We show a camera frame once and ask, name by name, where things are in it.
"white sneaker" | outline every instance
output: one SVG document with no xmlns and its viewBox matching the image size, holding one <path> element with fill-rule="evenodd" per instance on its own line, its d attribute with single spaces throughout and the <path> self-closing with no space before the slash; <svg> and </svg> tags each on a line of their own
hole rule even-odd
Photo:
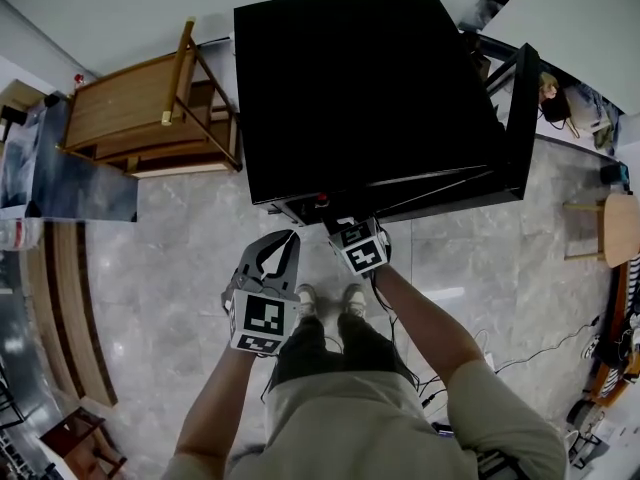
<svg viewBox="0 0 640 480">
<path fill-rule="evenodd" d="M 344 305 L 344 312 L 354 316 L 364 318 L 366 299 L 364 296 L 364 290 L 359 284 L 352 284 L 344 291 L 342 299 Z"/>
<path fill-rule="evenodd" d="M 318 316 L 316 313 L 316 291 L 310 284 L 301 284 L 296 290 L 296 295 L 300 297 L 298 307 L 298 318 L 306 316 Z"/>
</svg>

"person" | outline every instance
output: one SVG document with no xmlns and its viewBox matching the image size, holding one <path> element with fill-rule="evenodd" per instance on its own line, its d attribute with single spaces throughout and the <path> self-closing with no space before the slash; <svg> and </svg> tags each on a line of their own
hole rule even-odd
<svg viewBox="0 0 640 480">
<path fill-rule="evenodd" d="M 313 289 L 298 289 L 300 320 L 283 346 L 266 398 L 268 440 L 227 471 L 256 356 L 227 346 L 189 411 L 165 480 L 478 478 L 479 455 L 498 452 L 519 476 L 564 478 L 556 431 L 489 368 L 473 337 L 391 266 L 376 284 L 444 382 L 454 438 L 427 423 L 394 344 L 363 318 L 355 285 L 338 319 L 344 353 L 328 352 Z"/>
</svg>

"gray tile floor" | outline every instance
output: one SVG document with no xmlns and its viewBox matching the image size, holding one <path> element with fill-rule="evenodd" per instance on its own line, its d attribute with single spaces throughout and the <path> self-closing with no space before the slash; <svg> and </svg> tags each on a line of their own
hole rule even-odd
<svg viewBox="0 0 640 480">
<path fill-rule="evenodd" d="M 561 203 L 603 195 L 599 166 L 598 158 L 538 140 L 524 201 L 390 224 L 392 263 L 478 334 L 496 366 L 552 346 L 605 307 L 609 269 L 595 261 L 563 261 L 565 251 L 595 248 L 593 217 L 565 214 Z M 156 477 L 165 466 L 226 344 L 219 295 L 244 247 L 287 227 L 286 219 L 251 205 L 246 173 L 141 181 L 137 224 L 89 226 L 96 320 L 120 399 L 105 415 L 130 457 L 131 478 Z M 315 285 L 322 309 L 331 309 L 331 300 L 357 280 L 334 256 L 321 227 L 298 232 L 299 282 Z M 382 309 L 370 292 L 369 298 L 369 320 L 389 335 Z M 335 336 L 335 312 L 326 314 L 327 332 Z M 401 355 L 427 380 L 433 373 L 398 327 Z M 501 377 L 544 417 L 560 422 L 584 387 L 591 362 L 580 352 L 590 335 L 585 330 Z M 272 367 L 272 359 L 256 363 L 238 445 L 263 441 L 260 394 Z M 446 394 L 438 395 L 426 414 L 445 416 L 445 402 Z"/>
</svg>

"wooden stool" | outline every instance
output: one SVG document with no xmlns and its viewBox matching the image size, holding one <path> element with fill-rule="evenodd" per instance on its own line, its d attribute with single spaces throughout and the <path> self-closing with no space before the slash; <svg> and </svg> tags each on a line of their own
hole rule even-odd
<svg viewBox="0 0 640 480">
<path fill-rule="evenodd" d="M 640 250 L 640 204 L 635 196 L 610 194 L 602 204 L 564 203 L 569 210 L 598 214 L 598 252 L 565 256 L 565 260 L 596 258 L 614 268 L 629 261 Z"/>
</svg>

